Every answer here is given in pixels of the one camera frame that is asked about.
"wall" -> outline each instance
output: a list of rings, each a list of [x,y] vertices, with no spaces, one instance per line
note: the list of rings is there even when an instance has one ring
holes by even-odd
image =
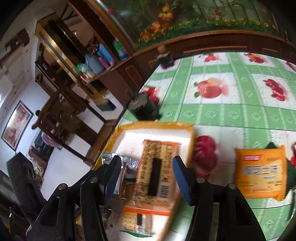
[[[8,175],[6,162],[12,158],[15,153],[21,152],[26,155],[33,138],[38,131],[38,129],[32,130],[31,126],[36,122],[37,116],[35,115],[36,110],[41,110],[44,104],[49,99],[49,96],[46,92],[34,81],[30,81],[26,84],[23,90],[12,102],[11,107],[6,112],[6,117],[1,123],[0,134],[2,135],[5,125],[7,124],[14,108],[21,100],[31,112],[33,112],[33,117],[31,118],[29,124],[23,132],[22,138],[19,141],[16,151],[11,149],[2,139],[0,139],[0,169]]]

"green and white tablecloth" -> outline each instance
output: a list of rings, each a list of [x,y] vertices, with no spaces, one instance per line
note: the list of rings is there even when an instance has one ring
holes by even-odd
[[[208,135],[217,146],[218,165],[209,181],[217,185],[234,182],[235,148],[265,148],[268,143],[286,146],[292,157],[296,141],[296,66],[284,60],[249,53],[195,55],[175,61],[167,70],[159,66],[142,90],[156,87],[160,98],[159,121],[180,121],[195,125],[196,136]],[[228,94],[203,98],[197,84],[215,78]],[[284,91],[276,98],[263,80],[271,79]],[[136,121],[126,111],[121,124]],[[292,194],[284,201],[248,199],[267,240],[277,238],[289,223]],[[181,202],[167,239],[183,240],[193,208]]]

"red logo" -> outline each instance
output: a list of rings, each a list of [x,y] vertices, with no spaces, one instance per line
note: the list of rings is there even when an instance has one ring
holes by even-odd
[[[243,161],[259,161],[261,155],[246,155],[242,159]]]

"picture frame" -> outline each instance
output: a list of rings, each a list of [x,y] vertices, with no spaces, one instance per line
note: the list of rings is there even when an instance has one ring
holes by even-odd
[[[1,136],[1,139],[14,151],[32,116],[33,113],[20,100],[13,110]]]

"metal screw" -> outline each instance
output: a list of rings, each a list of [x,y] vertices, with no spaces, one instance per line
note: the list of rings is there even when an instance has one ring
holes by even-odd
[[[196,181],[198,183],[204,183],[205,182],[205,180],[202,177],[197,178]]]
[[[96,183],[98,181],[98,178],[97,177],[92,177],[89,181],[91,183]]]
[[[231,189],[236,189],[236,185],[233,184],[233,183],[230,183],[230,184],[229,184],[229,188],[231,188]]]
[[[66,188],[66,186],[67,186],[66,184],[62,183],[62,184],[59,185],[58,188],[59,188],[59,190],[63,190],[63,189]]]

